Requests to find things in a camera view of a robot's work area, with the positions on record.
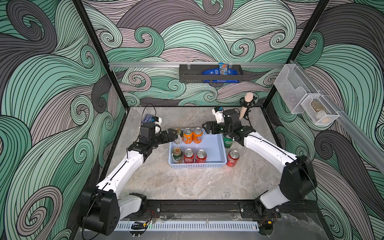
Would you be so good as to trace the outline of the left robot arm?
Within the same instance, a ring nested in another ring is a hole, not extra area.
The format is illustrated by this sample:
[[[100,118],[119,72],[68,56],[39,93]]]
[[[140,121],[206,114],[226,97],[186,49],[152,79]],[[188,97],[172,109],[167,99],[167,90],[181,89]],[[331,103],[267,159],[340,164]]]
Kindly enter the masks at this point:
[[[119,221],[131,214],[147,214],[147,197],[129,194],[122,199],[121,191],[133,173],[159,145],[178,138],[175,129],[162,130],[159,124],[143,123],[138,138],[127,148],[122,161],[94,187],[87,187],[80,195],[79,223],[82,230],[110,235]]]

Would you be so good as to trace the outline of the orange can back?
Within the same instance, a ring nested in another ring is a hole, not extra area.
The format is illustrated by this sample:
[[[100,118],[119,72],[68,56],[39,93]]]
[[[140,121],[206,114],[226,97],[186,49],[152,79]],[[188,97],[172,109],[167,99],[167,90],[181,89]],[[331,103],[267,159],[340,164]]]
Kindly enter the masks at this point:
[[[200,144],[203,138],[203,130],[201,128],[194,128],[193,130],[193,142]]]
[[[183,130],[183,142],[185,144],[191,144],[193,142],[193,130],[190,128],[185,128]]]

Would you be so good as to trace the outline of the green sprite can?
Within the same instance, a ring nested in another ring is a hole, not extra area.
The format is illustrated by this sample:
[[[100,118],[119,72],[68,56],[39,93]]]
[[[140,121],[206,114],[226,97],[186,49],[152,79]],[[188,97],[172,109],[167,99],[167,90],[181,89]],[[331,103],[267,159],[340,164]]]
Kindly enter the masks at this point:
[[[231,138],[230,136],[228,135],[223,135],[223,141],[224,141],[224,146],[226,149],[230,149],[233,145],[233,138]]]

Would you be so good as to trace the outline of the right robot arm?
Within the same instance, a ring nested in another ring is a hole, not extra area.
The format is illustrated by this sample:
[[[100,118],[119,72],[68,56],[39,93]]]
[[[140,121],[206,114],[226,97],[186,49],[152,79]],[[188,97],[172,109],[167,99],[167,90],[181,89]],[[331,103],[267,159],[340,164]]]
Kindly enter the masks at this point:
[[[209,134],[223,134],[240,145],[256,152],[271,163],[282,175],[280,183],[255,199],[259,215],[288,202],[303,200],[318,186],[312,161],[302,155],[289,153],[266,140],[251,126],[243,126],[238,118],[224,117],[222,121],[208,121],[202,124]]]

